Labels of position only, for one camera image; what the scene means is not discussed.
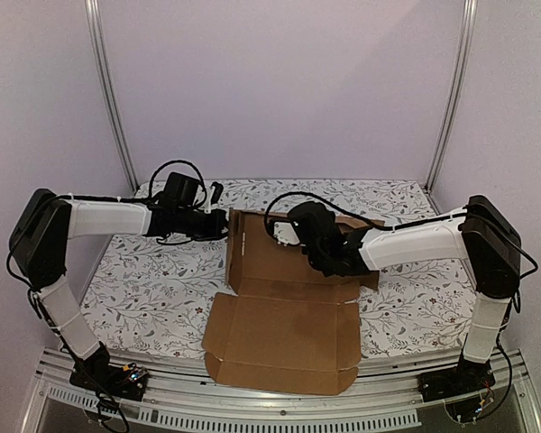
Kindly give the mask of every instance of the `cardboard box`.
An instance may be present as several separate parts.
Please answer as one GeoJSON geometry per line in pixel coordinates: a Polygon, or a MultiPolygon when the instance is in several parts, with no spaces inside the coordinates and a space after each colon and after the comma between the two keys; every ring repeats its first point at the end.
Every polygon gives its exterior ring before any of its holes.
{"type": "MultiPolygon", "coordinates": [[[[218,383],[258,390],[334,395],[351,386],[361,360],[360,286],[379,274],[326,278],[300,248],[280,246],[262,214],[231,211],[227,282],[217,293],[203,347],[218,383]]],[[[337,222],[364,226],[351,218],[337,222]]]]}

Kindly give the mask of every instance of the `white wall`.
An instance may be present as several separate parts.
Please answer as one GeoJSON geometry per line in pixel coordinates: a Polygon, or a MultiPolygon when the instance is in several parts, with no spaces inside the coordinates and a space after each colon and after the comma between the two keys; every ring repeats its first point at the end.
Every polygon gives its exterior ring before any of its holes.
{"type": "Polygon", "coordinates": [[[463,3],[100,2],[137,173],[423,180],[463,3]]]}
{"type": "MultiPolygon", "coordinates": [[[[461,104],[436,188],[442,209],[483,193],[541,265],[541,0],[480,2],[461,104]]],[[[541,271],[508,337],[541,401],[541,271]]]]}
{"type": "MultiPolygon", "coordinates": [[[[0,0],[0,433],[15,431],[41,350],[52,342],[24,286],[5,272],[8,236],[38,187],[127,191],[82,0],[0,0]]],[[[76,291],[103,243],[70,243],[76,291]]]]}

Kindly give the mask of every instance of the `vent grille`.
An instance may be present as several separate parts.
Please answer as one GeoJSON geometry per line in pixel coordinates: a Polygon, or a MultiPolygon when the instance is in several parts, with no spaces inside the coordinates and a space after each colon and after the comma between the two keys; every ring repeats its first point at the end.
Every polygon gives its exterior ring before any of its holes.
{"type": "MultiPolygon", "coordinates": [[[[51,384],[49,397],[86,410],[95,410],[97,398],[86,391],[72,390],[51,384]]],[[[110,416],[115,411],[103,410],[110,416]]],[[[138,417],[129,420],[155,427],[192,433],[363,433],[397,431],[418,427],[416,410],[404,410],[388,415],[352,419],[308,421],[227,420],[181,415],[170,410],[156,410],[141,405],[138,417]]]]}

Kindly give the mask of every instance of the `floral patterned tabletop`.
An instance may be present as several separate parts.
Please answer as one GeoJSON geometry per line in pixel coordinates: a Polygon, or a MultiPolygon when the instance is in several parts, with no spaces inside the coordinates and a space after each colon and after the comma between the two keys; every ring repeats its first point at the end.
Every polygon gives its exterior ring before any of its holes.
{"type": "MultiPolygon", "coordinates": [[[[412,181],[219,181],[225,186],[221,208],[263,210],[279,194],[304,190],[387,224],[435,214],[412,181]]],[[[155,190],[162,186],[157,184],[155,190]]],[[[147,191],[144,185],[139,195],[147,191]]],[[[288,197],[274,210],[288,210],[304,200],[288,197]]],[[[225,252],[225,241],[162,246],[154,239],[115,235],[82,301],[82,312],[110,348],[202,359],[201,341],[213,298],[219,291],[232,293],[225,284],[225,252]]],[[[359,299],[363,357],[461,345],[474,300],[458,261],[383,270],[379,289],[362,288],[359,299]]]]}

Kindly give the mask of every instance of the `leaf pattern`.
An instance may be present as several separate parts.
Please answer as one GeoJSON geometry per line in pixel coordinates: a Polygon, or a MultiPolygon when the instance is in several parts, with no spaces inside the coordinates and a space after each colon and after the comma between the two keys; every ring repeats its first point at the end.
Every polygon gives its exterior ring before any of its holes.
{"type": "MultiPolygon", "coordinates": [[[[340,207],[386,224],[434,215],[421,188],[395,180],[219,180],[221,208],[264,210],[291,190],[314,192],[340,207]]],[[[158,183],[154,188],[163,187],[158,183]]],[[[147,194],[148,185],[139,196],[147,194]]],[[[285,211],[306,198],[288,197],[285,211]]],[[[172,236],[171,242],[184,240],[172,236]]],[[[150,238],[115,235],[98,266],[82,311],[98,338],[113,349],[202,358],[202,335],[225,284],[223,241],[163,246],[150,238]]],[[[401,264],[381,272],[377,290],[362,288],[362,355],[421,353],[461,345],[475,294],[458,261],[401,264]]]]}

